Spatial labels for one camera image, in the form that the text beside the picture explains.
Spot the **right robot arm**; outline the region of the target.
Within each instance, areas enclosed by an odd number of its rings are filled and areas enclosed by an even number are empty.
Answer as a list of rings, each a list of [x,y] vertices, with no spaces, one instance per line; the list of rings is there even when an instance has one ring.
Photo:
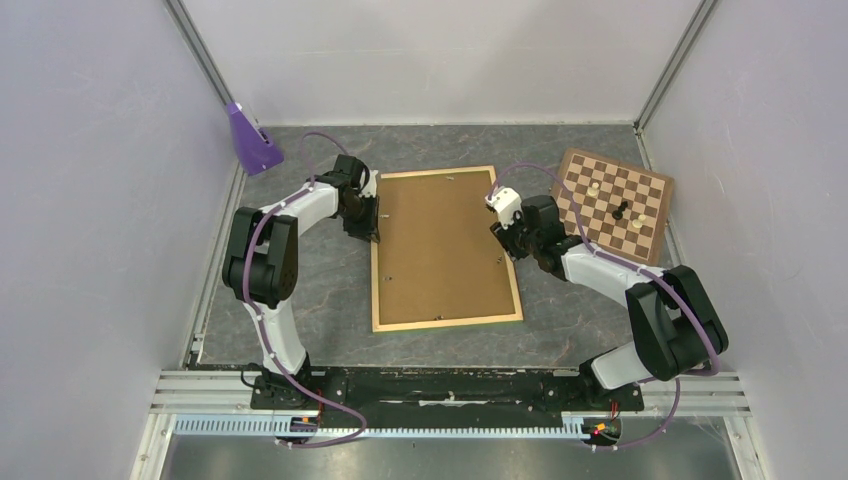
[[[499,188],[485,201],[496,216],[491,231],[511,259],[531,257],[542,271],[600,293],[627,312],[631,341],[579,367],[577,392],[585,405],[602,408],[618,388],[638,381],[717,373],[729,338],[693,269],[637,265],[567,234],[550,196],[522,199]]]

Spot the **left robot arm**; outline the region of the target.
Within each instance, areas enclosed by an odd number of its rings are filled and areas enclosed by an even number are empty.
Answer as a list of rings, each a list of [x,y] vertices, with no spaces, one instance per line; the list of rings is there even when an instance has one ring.
[[[299,274],[301,236],[320,221],[339,218],[344,232],[368,243],[380,240],[377,175],[355,156],[340,154],[334,167],[282,200],[241,207],[233,216],[222,280],[251,316],[262,349],[257,390],[270,388],[291,408],[307,405],[312,379],[297,333],[291,297]]]

